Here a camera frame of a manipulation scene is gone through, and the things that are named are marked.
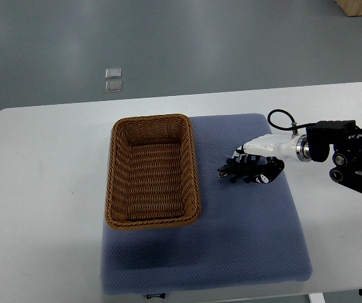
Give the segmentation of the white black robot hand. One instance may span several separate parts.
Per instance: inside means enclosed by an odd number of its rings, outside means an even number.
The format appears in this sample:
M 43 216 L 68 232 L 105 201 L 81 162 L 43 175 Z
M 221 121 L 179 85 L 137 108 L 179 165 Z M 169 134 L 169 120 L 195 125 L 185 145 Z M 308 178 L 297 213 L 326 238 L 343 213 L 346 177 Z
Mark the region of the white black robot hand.
M 268 184 L 284 169 L 284 160 L 290 158 L 309 162 L 310 149 L 306 135 L 265 134 L 244 143 L 235 149 L 230 162 L 247 164 L 253 162 L 256 172 L 244 178 L 246 183 Z

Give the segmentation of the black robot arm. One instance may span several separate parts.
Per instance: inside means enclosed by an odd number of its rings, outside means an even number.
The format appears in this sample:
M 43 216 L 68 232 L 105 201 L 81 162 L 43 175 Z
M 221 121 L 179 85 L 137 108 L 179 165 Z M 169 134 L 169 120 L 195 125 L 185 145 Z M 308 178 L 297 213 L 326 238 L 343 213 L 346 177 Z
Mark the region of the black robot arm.
M 362 194 L 362 128 L 356 121 L 320 121 L 306 127 L 309 155 L 324 162 L 334 149 L 330 178 Z

